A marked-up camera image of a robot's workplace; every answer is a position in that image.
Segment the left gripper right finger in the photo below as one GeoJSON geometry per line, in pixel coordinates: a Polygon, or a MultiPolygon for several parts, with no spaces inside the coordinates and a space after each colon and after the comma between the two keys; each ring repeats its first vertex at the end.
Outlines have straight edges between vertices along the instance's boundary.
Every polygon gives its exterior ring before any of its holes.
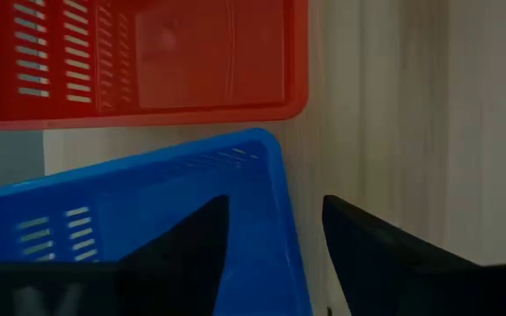
{"type": "Polygon", "coordinates": [[[323,198],[322,226],[353,315],[395,315],[412,278],[478,266],[335,195],[323,198]]]}

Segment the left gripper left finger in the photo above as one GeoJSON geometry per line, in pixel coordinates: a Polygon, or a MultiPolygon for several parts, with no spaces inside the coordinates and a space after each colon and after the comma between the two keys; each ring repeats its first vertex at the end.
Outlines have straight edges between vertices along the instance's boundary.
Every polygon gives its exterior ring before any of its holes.
{"type": "Polygon", "coordinates": [[[212,315],[224,270],[229,197],[210,199],[119,261],[120,315],[212,315]]]}

